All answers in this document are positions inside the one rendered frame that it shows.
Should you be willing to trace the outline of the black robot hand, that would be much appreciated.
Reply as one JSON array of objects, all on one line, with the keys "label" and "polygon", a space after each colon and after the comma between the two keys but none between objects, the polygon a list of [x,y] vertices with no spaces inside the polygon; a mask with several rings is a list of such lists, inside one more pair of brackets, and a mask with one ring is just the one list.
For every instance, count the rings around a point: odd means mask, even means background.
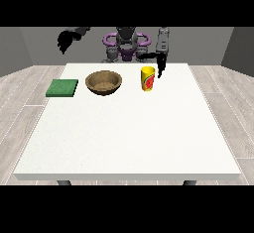
[{"label": "black robot hand", "polygon": [[162,72],[166,68],[167,55],[165,53],[148,53],[138,56],[138,59],[150,59],[154,58],[158,65],[158,77],[162,76]]},{"label": "black robot hand", "polygon": [[58,47],[62,54],[66,52],[68,47],[72,44],[73,41],[79,41],[82,37],[79,28],[66,29],[62,31],[58,36]]}]

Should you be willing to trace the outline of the yellow cup with melon print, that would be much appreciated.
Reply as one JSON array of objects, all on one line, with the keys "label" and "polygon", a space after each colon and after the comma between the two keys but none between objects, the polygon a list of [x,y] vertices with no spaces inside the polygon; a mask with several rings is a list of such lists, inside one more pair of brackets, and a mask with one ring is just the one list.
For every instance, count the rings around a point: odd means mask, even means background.
[{"label": "yellow cup with melon print", "polygon": [[144,91],[151,91],[154,85],[156,70],[152,66],[141,68],[141,86]]}]

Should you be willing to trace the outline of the green square pad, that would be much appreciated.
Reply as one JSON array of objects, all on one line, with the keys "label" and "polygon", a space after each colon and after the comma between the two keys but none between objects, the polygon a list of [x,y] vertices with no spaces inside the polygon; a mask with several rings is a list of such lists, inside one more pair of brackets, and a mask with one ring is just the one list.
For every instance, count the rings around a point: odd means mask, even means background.
[{"label": "green square pad", "polygon": [[54,79],[46,92],[46,96],[73,97],[77,85],[77,79]]}]

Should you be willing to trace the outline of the brown wooden bowl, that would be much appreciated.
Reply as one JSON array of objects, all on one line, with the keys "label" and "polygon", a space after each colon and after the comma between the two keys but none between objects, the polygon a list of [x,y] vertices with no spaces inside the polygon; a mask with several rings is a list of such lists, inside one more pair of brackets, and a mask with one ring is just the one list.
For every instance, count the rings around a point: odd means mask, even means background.
[{"label": "brown wooden bowl", "polygon": [[114,93],[121,85],[122,77],[115,71],[100,70],[85,79],[87,88],[96,95],[106,96]]}]

